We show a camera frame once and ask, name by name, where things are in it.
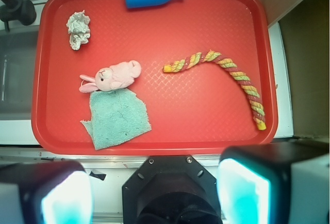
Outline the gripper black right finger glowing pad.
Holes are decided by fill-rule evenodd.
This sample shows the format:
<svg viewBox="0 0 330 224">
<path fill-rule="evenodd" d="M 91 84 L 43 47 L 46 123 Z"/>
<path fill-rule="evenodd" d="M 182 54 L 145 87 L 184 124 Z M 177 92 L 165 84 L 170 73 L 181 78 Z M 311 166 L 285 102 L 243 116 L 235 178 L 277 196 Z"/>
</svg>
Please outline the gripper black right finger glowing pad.
<svg viewBox="0 0 330 224">
<path fill-rule="evenodd" d="M 328 144 L 230 146 L 216 180 L 229 223 L 329 223 Z"/>
</svg>

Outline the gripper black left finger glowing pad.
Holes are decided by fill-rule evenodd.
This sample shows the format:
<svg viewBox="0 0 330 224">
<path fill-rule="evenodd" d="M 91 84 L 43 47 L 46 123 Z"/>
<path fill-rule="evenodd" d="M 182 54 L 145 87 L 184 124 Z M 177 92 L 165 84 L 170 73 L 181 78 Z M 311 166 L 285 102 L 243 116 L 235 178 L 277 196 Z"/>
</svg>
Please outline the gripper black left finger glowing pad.
<svg viewBox="0 0 330 224">
<path fill-rule="evenodd" d="M 75 161 L 1 165 L 1 223 L 91 223 L 90 177 Z"/>
</svg>

